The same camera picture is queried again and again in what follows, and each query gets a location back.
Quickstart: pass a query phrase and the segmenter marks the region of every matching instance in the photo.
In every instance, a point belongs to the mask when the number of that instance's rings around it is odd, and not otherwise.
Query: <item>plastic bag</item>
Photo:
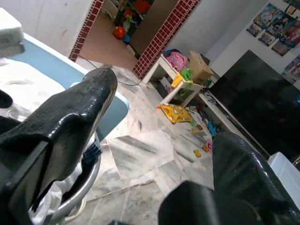
[[[188,62],[187,57],[180,54],[179,52],[171,52],[170,55],[166,57],[166,59],[177,71],[181,71]]]

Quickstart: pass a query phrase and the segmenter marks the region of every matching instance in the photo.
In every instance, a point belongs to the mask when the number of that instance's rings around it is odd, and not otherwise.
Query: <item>black tv screen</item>
[[[253,52],[246,52],[210,91],[270,155],[299,155],[300,91]]]

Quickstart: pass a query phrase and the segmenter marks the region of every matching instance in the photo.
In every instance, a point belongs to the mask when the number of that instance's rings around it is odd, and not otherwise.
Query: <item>red brick trim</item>
[[[77,40],[74,44],[74,47],[70,53],[69,59],[72,61],[76,61],[79,52],[83,48],[83,44],[85,42],[86,37],[88,36],[92,25],[94,24],[98,13],[100,12],[100,8],[102,7],[104,0],[94,0],[92,5],[90,6],[90,10],[88,15],[85,18],[83,26],[79,32]]]
[[[133,68],[133,72],[137,77],[142,79],[146,76],[152,65],[159,58],[160,54],[200,1],[201,0],[179,0],[177,2]]]

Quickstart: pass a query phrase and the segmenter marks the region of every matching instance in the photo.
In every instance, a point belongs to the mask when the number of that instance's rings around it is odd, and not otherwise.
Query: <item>cardboard box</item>
[[[188,57],[188,62],[186,68],[193,70],[192,78],[193,82],[204,85],[207,79],[209,79],[214,72],[211,68],[204,62],[201,55],[197,52],[190,51],[190,56]]]

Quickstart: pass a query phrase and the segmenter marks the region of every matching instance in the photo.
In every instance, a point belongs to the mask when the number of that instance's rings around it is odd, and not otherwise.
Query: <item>marble floor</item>
[[[93,69],[83,59],[77,63]],[[119,81],[138,82],[131,71],[112,69]],[[161,97],[151,85],[119,83],[118,92],[129,101],[129,112],[101,142],[101,166],[87,194],[86,206],[68,224],[108,225],[116,220],[130,225],[156,225],[160,204],[182,181],[213,188],[212,156],[202,150],[208,132],[194,135],[189,123],[171,124],[156,109]],[[202,157],[194,155],[196,149]]]

